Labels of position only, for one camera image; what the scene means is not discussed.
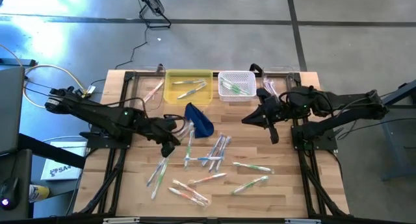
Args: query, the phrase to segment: computer mouse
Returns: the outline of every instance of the computer mouse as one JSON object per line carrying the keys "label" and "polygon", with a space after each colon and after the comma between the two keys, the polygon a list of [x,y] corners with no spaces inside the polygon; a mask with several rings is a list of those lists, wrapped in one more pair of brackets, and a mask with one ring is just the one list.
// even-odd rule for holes
{"label": "computer mouse", "polygon": [[0,206],[12,210],[19,204],[19,179],[8,178],[0,184]]}

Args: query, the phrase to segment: blue cloth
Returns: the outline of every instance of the blue cloth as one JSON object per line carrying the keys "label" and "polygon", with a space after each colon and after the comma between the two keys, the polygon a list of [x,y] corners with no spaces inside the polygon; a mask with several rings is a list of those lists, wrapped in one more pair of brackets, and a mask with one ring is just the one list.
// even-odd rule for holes
{"label": "blue cloth", "polygon": [[195,138],[208,137],[214,133],[213,123],[192,103],[188,103],[185,107],[185,117],[194,123]]}

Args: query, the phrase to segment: yellow plastic bin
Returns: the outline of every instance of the yellow plastic bin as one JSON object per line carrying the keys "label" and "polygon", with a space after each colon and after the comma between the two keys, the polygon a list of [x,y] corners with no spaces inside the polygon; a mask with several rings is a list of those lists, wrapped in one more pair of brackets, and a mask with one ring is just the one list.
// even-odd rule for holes
{"label": "yellow plastic bin", "polygon": [[[197,81],[203,79],[207,83],[200,90],[178,99],[180,95],[196,89],[201,83],[173,84],[181,81]],[[195,105],[206,105],[213,100],[213,71],[205,69],[169,69],[164,82],[164,100],[169,104],[185,105],[190,102]]]}

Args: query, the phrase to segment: concrete floor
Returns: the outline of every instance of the concrete floor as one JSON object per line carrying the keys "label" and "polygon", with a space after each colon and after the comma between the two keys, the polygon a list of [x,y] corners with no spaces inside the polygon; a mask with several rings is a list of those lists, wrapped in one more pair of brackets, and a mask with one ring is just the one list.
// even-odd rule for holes
{"label": "concrete floor", "polygon": [[[172,19],[290,20],[287,0],[161,0]],[[302,21],[416,21],[415,0],[294,0]],[[0,14],[39,14],[92,18],[137,18],[137,0],[5,0]],[[70,70],[84,85],[102,79],[108,69],[129,59],[144,41],[143,24],[48,23],[45,18],[13,17],[0,21],[0,43],[21,58]],[[335,93],[391,92],[416,78],[415,27],[299,28],[308,71],[317,71],[325,90]],[[179,24],[148,31],[148,45],[122,68],[248,69],[291,66],[299,70],[290,25]],[[0,50],[0,57],[10,57]],[[39,69],[35,82],[56,88],[74,85],[65,74]],[[45,98],[31,93],[37,103]],[[398,113],[398,118],[414,114]],[[373,123],[358,121],[357,127]],[[34,126],[42,124],[47,131]],[[414,128],[414,123],[406,123]],[[85,131],[87,124],[71,116],[49,114],[23,102],[21,132],[40,140]],[[382,182],[393,168],[380,127],[363,129],[339,141],[344,187],[351,214],[361,218],[416,222],[415,178]],[[34,169],[43,160],[34,158]],[[63,215],[70,195],[35,205],[35,216]]]}

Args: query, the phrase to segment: white mesh basket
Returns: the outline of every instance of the white mesh basket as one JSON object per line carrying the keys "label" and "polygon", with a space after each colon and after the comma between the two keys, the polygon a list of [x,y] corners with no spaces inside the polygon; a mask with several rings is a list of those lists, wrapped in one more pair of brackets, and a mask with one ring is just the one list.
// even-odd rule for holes
{"label": "white mesh basket", "polygon": [[[221,85],[221,78],[232,82],[248,95],[238,94]],[[251,71],[221,71],[218,74],[218,93],[221,101],[245,102],[251,101],[255,96],[255,75]]]}

